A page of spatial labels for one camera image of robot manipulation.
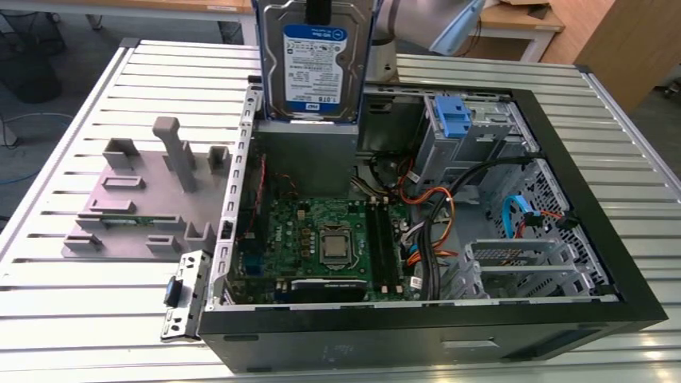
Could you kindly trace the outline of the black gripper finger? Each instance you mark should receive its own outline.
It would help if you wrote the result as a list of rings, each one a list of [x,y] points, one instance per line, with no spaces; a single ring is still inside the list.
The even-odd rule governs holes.
[[[329,25],[332,18],[330,0],[305,1],[305,23],[308,25]]]

